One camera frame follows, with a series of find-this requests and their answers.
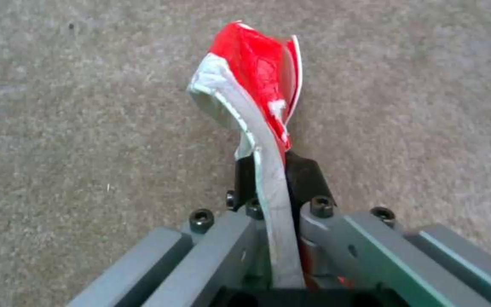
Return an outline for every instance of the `hole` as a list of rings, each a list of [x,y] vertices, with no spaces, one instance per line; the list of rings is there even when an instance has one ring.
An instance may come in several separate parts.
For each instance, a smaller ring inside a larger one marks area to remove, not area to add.
[[[353,245],[348,245],[349,254],[353,256],[353,258],[357,258],[357,249]]]
[[[321,204],[321,205],[329,205],[329,200],[325,197],[318,197],[316,198],[316,201],[318,202],[318,204]]]
[[[370,212],[383,220],[393,220],[395,218],[395,214],[393,211],[384,207],[374,207],[370,210]]]
[[[208,220],[208,214],[204,211],[197,212],[194,214],[194,219],[200,222],[205,222]]]

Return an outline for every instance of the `bolt head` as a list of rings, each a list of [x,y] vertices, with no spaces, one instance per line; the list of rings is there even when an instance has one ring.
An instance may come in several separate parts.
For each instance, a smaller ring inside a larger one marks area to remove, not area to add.
[[[191,231],[195,233],[206,233],[214,222],[213,213],[208,209],[194,210],[189,215],[189,226],[191,226]]]
[[[335,202],[325,196],[315,196],[310,200],[310,213],[315,217],[328,218],[335,214]]]
[[[257,197],[247,201],[245,204],[245,214],[254,220],[262,220],[264,218],[263,209],[261,208],[261,204]]]

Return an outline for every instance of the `gray carpet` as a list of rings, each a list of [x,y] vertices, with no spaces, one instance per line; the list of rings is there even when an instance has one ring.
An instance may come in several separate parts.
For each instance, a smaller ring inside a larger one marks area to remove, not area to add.
[[[223,210],[237,136],[185,86],[229,21],[300,37],[290,130],[344,212],[491,253],[491,0],[0,0],[0,306],[62,305],[156,226]]]

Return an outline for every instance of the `screw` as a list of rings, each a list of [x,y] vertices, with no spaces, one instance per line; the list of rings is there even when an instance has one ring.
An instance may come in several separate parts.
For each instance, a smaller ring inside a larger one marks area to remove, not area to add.
[[[378,206],[372,208],[370,213],[377,218],[380,218],[380,221],[384,222],[384,224],[388,225],[390,228],[395,226],[395,214],[390,209]]]
[[[260,221],[263,219],[263,210],[261,209],[261,204],[259,204],[259,199],[257,197],[251,198],[251,200],[248,200],[245,204],[245,214],[254,220]]]
[[[333,216],[335,202],[325,196],[315,196],[310,200],[310,213],[315,217],[328,218]]]
[[[226,191],[226,208],[228,210],[234,209],[234,191],[228,190]]]
[[[189,216],[191,231],[195,233],[206,233],[213,226],[213,213],[208,209],[194,210]]]

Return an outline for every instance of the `gray metal bar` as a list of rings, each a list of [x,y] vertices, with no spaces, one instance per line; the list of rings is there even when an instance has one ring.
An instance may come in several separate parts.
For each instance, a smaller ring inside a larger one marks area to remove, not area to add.
[[[227,211],[143,306],[208,306],[221,287],[240,286],[257,248],[254,221]]]
[[[443,225],[432,225],[407,239],[491,302],[491,256]]]
[[[389,287],[413,306],[491,306],[368,212],[317,218],[303,206],[300,233],[323,247],[356,287]]]
[[[68,307],[140,306],[191,247],[188,235],[159,227],[70,301]]]

